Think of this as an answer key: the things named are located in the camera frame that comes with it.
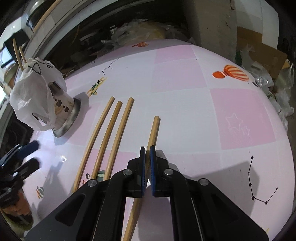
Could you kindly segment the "person's left hand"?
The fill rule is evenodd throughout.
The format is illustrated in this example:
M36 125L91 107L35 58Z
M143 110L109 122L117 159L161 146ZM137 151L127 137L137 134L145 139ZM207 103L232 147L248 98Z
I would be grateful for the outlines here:
M29 202L22 190L18 192L18 201L11 206L1 208L1 212L10 221L18 225L28 225L33 222Z

